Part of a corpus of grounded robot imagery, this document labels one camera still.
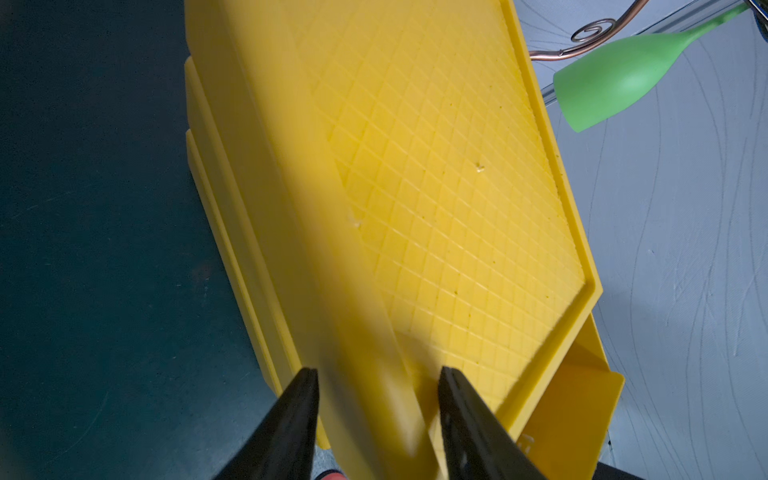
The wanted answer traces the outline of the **red tape roll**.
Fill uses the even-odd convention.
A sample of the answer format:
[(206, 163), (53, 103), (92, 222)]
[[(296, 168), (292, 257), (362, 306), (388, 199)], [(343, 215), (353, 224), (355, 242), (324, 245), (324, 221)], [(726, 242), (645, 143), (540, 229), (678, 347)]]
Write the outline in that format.
[(315, 477), (315, 480), (348, 480), (348, 478), (339, 470), (325, 470)]

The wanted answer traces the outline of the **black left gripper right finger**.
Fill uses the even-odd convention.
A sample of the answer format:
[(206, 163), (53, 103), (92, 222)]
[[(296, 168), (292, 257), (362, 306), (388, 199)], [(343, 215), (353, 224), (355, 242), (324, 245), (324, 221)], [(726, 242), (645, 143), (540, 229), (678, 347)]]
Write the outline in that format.
[(438, 382), (440, 424), (450, 479), (542, 479), (458, 369), (444, 366)]

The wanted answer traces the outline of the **yellow plastic drawer cabinet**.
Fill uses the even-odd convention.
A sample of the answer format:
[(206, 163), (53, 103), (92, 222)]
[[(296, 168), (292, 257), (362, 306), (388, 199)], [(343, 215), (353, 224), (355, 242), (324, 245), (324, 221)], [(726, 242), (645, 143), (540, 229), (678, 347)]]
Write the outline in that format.
[(188, 159), (264, 379), (351, 479), (442, 479), (443, 367), (549, 479), (624, 380), (508, 1), (188, 1)]

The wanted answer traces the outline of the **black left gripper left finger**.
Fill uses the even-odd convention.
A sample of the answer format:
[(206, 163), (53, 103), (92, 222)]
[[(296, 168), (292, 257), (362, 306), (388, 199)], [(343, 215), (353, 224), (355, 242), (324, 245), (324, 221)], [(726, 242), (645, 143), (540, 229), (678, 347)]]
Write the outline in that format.
[(301, 369), (218, 479), (311, 477), (320, 389), (315, 369)]

